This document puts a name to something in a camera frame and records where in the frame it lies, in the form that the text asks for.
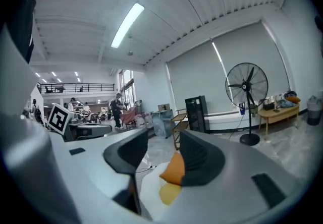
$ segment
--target fan stand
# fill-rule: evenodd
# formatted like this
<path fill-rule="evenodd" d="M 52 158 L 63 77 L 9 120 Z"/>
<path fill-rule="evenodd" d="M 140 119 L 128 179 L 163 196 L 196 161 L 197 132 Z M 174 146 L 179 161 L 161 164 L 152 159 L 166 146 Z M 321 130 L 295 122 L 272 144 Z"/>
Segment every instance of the fan stand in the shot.
<path fill-rule="evenodd" d="M 240 143 L 245 145 L 254 146 L 259 143 L 260 137 L 254 133 L 251 133 L 251 110 L 250 110 L 250 100 L 247 96 L 248 101 L 248 111 L 249 111 L 249 133 L 246 133 L 240 137 Z"/>

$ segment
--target fan base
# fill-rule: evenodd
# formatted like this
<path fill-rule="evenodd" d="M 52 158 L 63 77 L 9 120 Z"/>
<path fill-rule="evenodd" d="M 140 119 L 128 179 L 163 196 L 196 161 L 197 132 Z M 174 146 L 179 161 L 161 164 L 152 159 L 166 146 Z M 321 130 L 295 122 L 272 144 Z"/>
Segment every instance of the fan base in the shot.
<path fill-rule="evenodd" d="M 260 141 L 260 137 L 254 133 L 251 133 L 251 134 L 246 133 L 240 137 L 240 143 L 243 143 L 249 146 L 254 146 L 258 144 L 259 141 Z"/>

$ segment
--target ceiling light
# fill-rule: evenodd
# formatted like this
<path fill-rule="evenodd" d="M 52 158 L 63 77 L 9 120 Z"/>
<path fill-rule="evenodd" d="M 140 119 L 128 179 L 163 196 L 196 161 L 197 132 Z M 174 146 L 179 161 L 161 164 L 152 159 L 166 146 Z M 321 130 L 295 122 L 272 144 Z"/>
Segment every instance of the ceiling light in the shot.
<path fill-rule="evenodd" d="M 140 4 L 135 4 L 129 13 L 126 15 L 125 19 L 121 23 L 120 28 L 118 29 L 116 36 L 114 37 L 111 47 L 118 48 L 122 39 L 127 34 L 128 30 L 130 29 L 131 25 L 135 22 L 138 16 L 142 13 L 145 8 Z"/>

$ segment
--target cable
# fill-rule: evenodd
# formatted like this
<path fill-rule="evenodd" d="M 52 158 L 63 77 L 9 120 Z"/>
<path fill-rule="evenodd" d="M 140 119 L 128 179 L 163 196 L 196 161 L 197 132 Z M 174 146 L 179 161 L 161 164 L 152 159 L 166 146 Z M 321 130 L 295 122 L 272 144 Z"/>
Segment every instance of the cable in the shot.
<path fill-rule="evenodd" d="M 240 123 L 239 123 L 239 125 L 237 126 L 237 128 L 236 128 L 236 129 L 238 129 L 238 128 L 239 128 L 239 126 L 241 125 L 241 122 L 242 122 L 242 119 L 244 118 L 244 116 L 245 116 L 245 114 L 242 116 L 242 118 L 241 118 L 241 120 L 240 120 Z M 228 140 L 230 140 L 231 136 L 232 136 L 235 132 L 236 132 L 236 131 L 234 131 L 234 132 L 230 135 L 230 137 L 228 138 Z"/>
<path fill-rule="evenodd" d="M 144 170 L 144 171 L 136 172 L 136 173 L 142 173 L 142 172 L 148 171 L 148 170 L 150 170 L 150 169 L 152 169 L 152 168 L 153 168 L 153 166 L 150 166 L 150 168 L 148 168 L 148 169 L 146 169 L 146 170 Z"/>

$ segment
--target trash bin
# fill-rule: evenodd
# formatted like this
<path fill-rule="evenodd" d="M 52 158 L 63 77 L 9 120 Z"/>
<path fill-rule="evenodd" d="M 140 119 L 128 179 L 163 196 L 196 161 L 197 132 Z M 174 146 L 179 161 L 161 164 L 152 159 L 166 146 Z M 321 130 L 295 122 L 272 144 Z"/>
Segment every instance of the trash bin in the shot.
<path fill-rule="evenodd" d="M 307 123 L 318 125 L 322 115 L 322 99 L 312 96 L 307 102 Z"/>

